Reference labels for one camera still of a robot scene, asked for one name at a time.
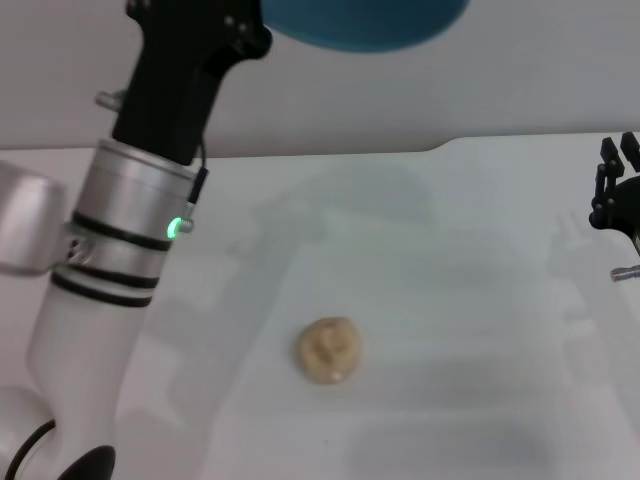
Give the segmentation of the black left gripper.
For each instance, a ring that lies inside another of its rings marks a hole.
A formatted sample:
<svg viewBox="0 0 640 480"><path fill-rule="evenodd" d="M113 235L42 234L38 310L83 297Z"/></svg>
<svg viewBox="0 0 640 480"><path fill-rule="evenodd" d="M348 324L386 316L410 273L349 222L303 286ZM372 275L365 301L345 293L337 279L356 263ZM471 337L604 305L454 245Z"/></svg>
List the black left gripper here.
<svg viewBox="0 0 640 480"><path fill-rule="evenodd" d="M142 49L112 130L114 140L192 163L225 75L266 56L271 32L257 1L130 1Z"/></svg>

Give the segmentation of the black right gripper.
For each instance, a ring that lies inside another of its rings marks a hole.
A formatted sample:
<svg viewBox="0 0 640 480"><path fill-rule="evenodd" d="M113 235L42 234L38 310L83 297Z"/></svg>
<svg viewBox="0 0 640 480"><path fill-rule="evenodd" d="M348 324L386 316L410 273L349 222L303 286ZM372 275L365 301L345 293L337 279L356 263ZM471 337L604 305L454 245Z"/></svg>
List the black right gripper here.
<svg viewBox="0 0 640 480"><path fill-rule="evenodd" d="M640 173L640 143L633 132L622 134L620 148L634 171ZM600 157L589 223L596 230L615 230L634 236L639 233L639 177L617 184L621 177L621 159L611 137L602 140Z"/></svg>

